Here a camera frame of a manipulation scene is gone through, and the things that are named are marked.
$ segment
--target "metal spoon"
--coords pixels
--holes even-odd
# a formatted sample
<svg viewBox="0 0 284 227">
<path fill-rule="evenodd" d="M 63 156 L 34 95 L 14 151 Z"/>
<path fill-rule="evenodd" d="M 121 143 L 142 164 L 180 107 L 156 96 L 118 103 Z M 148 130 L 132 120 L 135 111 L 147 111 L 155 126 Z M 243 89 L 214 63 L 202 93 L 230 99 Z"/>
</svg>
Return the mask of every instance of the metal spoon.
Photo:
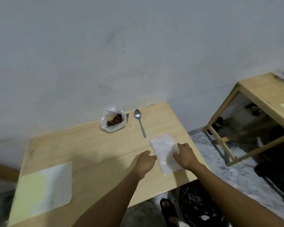
<svg viewBox="0 0 284 227">
<path fill-rule="evenodd" d="M 141 123 L 141 120 L 140 120 L 141 117 L 142 117 L 141 112 L 138 109 L 136 109 L 134 115 L 135 115 L 135 118 L 137 120 L 139 120 L 139 122 L 140 122 L 140 126 L 141 126 L 143 137 L 146 138 L 146 134 L 145 134 L 145 131 L 143 129 L 143 126 L 142 126 L 142 123 Z"/>
</svg>

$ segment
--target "dark sandal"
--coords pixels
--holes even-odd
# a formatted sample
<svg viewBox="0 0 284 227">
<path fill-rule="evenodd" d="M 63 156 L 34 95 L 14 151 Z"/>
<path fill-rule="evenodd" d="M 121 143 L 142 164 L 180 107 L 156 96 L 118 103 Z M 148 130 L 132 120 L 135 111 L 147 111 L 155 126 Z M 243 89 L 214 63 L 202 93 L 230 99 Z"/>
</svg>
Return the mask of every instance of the dark sandal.
<svg viewBox="0 0 284 227">
<path fill-rule="evenodd" d="M 176 209 L 174 207 L 174 205 L 171 203 L 171 201 L 169 199 L 166 198 L 162 198 L 160 201 L 160 206 L 161 206 L 161 210 L 162 210 L 162 214 L 164 216 L 164 219 L 166 221 L 167 226 L 175 226 L 173 223 L 170 223 L 170 221 L 168 220 L 170 217 L 176 217 L 178 218 Z"/>
</svg>

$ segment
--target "left hand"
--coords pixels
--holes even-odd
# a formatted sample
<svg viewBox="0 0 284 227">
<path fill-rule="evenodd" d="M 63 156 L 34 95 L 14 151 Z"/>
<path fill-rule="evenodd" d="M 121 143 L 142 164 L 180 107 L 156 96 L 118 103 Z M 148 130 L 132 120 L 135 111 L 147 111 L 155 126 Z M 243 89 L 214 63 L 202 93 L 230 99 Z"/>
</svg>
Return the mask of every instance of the left hand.
<svg viewBox="0 0 284 227">
<path fill-rule="evenodd" d="M 149 150 L 142 152 L 133 168 L 133 171 L 137 173 L 140 180 L 154 167 L 157 160 L 157 157 L 155 155 L 149 155 L 150 153 Z"/>
</svg>

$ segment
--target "coffee beans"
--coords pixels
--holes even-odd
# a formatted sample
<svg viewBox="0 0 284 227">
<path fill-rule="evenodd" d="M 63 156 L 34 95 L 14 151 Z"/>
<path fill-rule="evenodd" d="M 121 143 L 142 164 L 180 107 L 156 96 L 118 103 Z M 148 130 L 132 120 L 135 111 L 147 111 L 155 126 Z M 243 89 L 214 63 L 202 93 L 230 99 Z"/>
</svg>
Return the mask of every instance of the coffee beans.
<svg viewBox="0 0 284 227">
<path fill-rule="evenodd" d="M 122 122 L 122 115 L 117 114 L 111 121 L 107 122 L 107 126 L 114 126 Z"/>
</svg>

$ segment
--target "plastic bag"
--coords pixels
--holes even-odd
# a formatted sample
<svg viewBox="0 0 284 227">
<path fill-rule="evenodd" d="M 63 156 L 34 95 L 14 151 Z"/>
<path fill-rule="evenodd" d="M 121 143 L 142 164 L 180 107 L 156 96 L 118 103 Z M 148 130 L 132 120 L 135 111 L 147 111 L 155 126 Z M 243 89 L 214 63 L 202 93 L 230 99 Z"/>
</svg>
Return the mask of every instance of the plastic bag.
<svg viewBox="0 0 284 227">
<path fill-rule="evenodd" d="M 177 170 L 183 169 L 173 157 L 174 152 L 179 154 L 179 148 L 170 135 L 161 135 L 151 139 L 150 142 L 163 174 L 172 174 Z"/>
<path fill-rule="evenodd" d="M 122 115 L 122 122 L 114 126 L 107 126 L 107 122 L 112 120 L 112 118 L 115 117 L 117 114 Z M 127 116 L 124 111 L 117 110 L 114 107 L 111 109 L 104 110 L 104 115 L 101 119 L 101 127 L 107 132 L 109 133 L 115 132 L 116 130 L 119 130 L 122 127 L 125 127 L 126 123 L 127 123 Z"/>
</svg>

